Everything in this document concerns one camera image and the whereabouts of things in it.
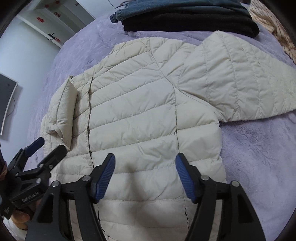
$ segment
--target bed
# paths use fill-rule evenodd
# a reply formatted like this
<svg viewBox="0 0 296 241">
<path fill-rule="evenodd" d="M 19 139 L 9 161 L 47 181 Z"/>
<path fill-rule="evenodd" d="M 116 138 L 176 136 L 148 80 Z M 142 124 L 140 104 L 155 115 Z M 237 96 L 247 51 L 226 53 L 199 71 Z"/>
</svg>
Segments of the bed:
<svg viewBox="0 0 296 241">
<path fill-rule="evenodd" d="M 56 56 L 48 73 L 40 99 L 33 110 L 28 141 L 40 136 L 41 120 L 50 99 L 67 76 L 76 76 L 107 56 L 114 45 L 142 37 L 166 37 L 199 45 L 212 32 L 178 33 L 142 31 L 124 32 L 121 24 L 112 24 L 110 13 L 95 20 L 68 40 Z M 254 39 L 238 36 L 260 50 L 296 69 L 278 41 L 263 26 Z M 237 180 L 246 190 L 261 221 L 266 240 L 275 240 L 289 221 L 295 206 L 296 111 L 269 119 L 221 124 L 221 157 L 227 181 Z M 26 168 L 35 168 L 43 158 L 39 150 Z"/>
</svg>

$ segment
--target striped beige fabric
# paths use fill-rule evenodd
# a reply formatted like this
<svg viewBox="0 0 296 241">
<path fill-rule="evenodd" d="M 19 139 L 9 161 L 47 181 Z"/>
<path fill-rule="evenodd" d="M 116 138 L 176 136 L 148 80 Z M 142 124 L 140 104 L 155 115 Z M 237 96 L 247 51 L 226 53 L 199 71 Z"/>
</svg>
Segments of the striped beige fabric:
<svg viewBox="0 0 296 241">
<path fill-rule="evenodd" d="M 284 51 L 296 63 L 296 48 L 276 16 L 259 0 L 252 0 L 249 12 L 253 20 L 262 24 L 279 41 Z"/>
</svg>

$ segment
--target blue gripper pad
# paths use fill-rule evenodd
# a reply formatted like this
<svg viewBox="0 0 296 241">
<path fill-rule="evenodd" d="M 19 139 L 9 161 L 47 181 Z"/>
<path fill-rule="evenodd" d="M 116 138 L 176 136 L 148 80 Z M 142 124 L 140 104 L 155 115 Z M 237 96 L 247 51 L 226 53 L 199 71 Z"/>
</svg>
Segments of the blue gripper pad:
<svg viewBox="0 0 296 241">
<path fill-rule="evenodd" d="M 96 194 L 94 198 L 97 201 L 97 203 L 99 202 L 99 200 L 101 200 L 104 197 L 107 187 L 109 185 L 110 179 L 112 177 L 112 174 L 114 172 L 114 169 L 115 169 L 115 156 L 112 155 L 108 161 L 108 164 L 103 170 L 99 181 L 96 184 Z"/>
<path fill-rule="evenodd" d="M 176 156 L 176 169 L 187 197 L 194 203 L 196 198 L 194 194 L 194 183 L 179 154 Z"/>
<path fill-rule="evenodd" d="M 35 152 L 38 151 L 42 146 L 44 145 L 44 139 L 42 137 L 39 137 L 37 140 L 35 140 L 31 145 L 27 146 L 25 148 L 25 156 L 30 157 Z"/>
</svg>

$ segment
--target black folded garment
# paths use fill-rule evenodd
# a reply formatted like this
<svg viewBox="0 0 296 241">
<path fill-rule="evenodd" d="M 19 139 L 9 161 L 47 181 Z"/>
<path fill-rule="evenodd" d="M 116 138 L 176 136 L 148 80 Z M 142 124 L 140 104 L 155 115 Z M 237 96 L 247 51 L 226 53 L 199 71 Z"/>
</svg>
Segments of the black folded garment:
<svg viewBox="0 0 296 241">
<path fill-rule="evenodd" d="M 216 31 L 233 32 L 251 38 L 259 34 L 257 24 L 244 15 L 191 14 L 153 11 L 122 21 L 125 31 Z"/>
</svg>

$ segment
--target television screen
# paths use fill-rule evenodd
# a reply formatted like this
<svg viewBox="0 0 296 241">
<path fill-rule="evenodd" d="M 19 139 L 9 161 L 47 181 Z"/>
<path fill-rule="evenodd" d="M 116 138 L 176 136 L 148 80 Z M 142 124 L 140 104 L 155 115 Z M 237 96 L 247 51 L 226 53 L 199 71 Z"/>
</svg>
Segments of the television screen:
<svg viewBox="0 0 296 241">
<path fill-rule="evenodd" d="M 7 110 L 16 86 L 16 81 L 0 74 L 0 135 L 3 132 Z"/>
</svg>

